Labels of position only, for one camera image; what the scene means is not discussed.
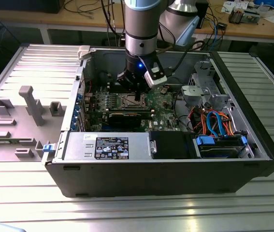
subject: black box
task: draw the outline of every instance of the black box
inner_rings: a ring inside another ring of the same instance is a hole
[[[202,27],[203,21],[204,21],[204,17],[205,17],[205,13],[208,9],[209,3],[208,0],[197,0],[196,1],[196,7],[198,10],[198,16],[199,16],[199,22],[197,25],[197,28],[200,29]]]
[[[57,14],[64,2],[65,0],[0,0],[0,10]]]

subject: slotted aluminum surface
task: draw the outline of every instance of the slotted aluminum surface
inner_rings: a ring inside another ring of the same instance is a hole
[[[234,194],[70,199],[39,162],[0,163],[0,221],[28,232],[274,232],[274,173]]]
[[[42,106],[61,102],[66,106],[77,68],[78,46],[37,45],[21,47],[0,76],[0,98],[13,105],[26,105],[18,92],[21,86],[32,86],[33,96]]]
[[[219,55],[274,141],[274,76],[248,53]]]

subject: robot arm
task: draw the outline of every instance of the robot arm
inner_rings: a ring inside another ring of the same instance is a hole
[[[161,85],[172,75],[163,68],[156,53],[159,20],[176,35],[178,45],[185,45],[199,20],[194,1],[125,0],[126,67],[117,81],[135,92],[136,101],[141,92]]]

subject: motherboard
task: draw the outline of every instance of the motherboard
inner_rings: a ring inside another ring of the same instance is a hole
[[[86,131],[179,131],[173,113],[173,96],[166,87],[157,87],[135,101],[133,93],[100,87],[87,96]]]

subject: power supply label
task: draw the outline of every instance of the power supply label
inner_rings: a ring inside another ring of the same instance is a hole
[[[95,158],[97,160],[129,159],[128,138],[98,137]]]

